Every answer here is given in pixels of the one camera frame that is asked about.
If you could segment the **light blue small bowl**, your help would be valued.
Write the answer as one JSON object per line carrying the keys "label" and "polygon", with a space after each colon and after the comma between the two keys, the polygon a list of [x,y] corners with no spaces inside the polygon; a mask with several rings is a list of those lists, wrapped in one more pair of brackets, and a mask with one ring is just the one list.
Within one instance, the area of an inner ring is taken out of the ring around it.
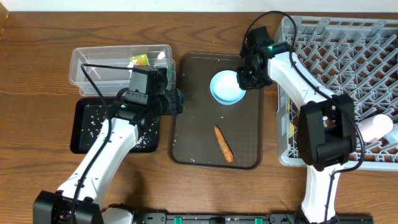
{"label": "light blue small bowl", "polygon": [[246,94],[239,87],[237,72],[223,70],[213,76],[210,82],[210,92],[213,98],[222,105],[233,105],[242,100]]}

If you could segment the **white tissue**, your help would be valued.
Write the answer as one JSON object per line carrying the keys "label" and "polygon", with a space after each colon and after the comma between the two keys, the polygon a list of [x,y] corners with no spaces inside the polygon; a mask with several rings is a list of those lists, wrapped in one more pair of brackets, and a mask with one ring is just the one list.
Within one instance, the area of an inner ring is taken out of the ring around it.
{"label": "white tissue", "polygon": [[157,56],[157,66],[166,65],[167,59],[165,52],[160,52]]}

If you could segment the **green orange snack wrapper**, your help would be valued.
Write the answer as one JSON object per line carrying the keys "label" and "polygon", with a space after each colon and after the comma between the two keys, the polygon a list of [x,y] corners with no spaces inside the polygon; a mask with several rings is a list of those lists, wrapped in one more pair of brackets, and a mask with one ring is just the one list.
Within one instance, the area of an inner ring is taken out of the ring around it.
{"label": "green orange snack wrapper", "polygon": [[130,61],[133,65],[139,66],[149,66],[149,59],[146,54],[136,55],[130,58]]}

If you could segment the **pale yellow spoon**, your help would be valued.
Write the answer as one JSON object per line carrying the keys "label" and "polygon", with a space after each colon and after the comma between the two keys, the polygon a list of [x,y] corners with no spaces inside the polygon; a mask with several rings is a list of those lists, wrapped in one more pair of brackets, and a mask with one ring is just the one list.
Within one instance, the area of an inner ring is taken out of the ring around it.
{"label": "pale yellow spoon", "polygon": [[[291,110],[291,100],[288,98],[288,105],[287,105],[287,112],[290,113]],[[291,138],[294,135],[294,125],[291,121],[289,121],[289,138]]]}

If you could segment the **orange carrot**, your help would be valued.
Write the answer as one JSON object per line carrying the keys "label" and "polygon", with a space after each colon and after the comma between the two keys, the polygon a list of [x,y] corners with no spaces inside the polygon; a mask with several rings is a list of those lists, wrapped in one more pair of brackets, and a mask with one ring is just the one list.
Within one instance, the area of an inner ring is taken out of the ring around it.
{"label": "orange carrot", "polygon": [[228,146],[228,143],[226,142],[223,133],[221,132],[220,128],[217,125],[214,125],[214,130],[215,130],[215,136],[216,140],[219,144],[219,147],[221,149],[221,152],[224,155],[224,158],[227,162],[233,162],[234,161],[234,156],[231,151],[231,149]]}

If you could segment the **pink white cup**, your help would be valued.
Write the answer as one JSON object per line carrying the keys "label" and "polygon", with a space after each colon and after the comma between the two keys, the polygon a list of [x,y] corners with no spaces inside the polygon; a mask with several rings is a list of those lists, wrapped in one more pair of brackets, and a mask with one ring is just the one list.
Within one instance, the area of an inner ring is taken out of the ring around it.
{"label": "pink white cup", "polygon": [[375,142],[393,129],[393,121],[385,114],[377,114],[358,124],[364,142]]}

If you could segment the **light blue cup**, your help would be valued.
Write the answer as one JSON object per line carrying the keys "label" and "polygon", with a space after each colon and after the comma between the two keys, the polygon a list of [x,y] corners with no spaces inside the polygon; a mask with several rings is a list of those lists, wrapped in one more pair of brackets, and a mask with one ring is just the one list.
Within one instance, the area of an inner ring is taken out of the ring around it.
{"label": "light blue cup", "polygon": [[392,128],[392,130],[385,135],[385,138],[391,144],[397,143],[398,142],[398,127],[395,126],[394,128]]}

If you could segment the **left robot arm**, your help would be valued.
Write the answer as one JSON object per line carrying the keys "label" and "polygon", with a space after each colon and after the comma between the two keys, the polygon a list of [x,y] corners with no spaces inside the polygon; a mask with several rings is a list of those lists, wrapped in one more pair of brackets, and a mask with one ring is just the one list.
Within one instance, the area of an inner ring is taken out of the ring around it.
{"label": "left robot arm", "polygon": [[106,119],[94,144],[73,174],[54,193],[41,191],[33,204],[34,223],[140,223],[124,205],[102,211],[104,196],[142,131],[162,115],[182,113],[184,95],[168,90],[165,69],[135,65],[129,87],[104,104]]}

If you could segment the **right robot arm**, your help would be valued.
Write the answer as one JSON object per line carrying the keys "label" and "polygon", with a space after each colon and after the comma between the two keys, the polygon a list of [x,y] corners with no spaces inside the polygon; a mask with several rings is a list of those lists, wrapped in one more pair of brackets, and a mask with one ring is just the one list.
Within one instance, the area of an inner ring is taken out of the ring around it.
{"label": "right robot arm", "polygon": [[238,68],[242,90],[276,82],[299,110],[296,146],[307,165],[307,186],[301,204],[309,223],[335,220],[334,199],[339,172],[356,148],[354,103],[318,82],[286,42],[274,43],[265,27],[244,36]]}

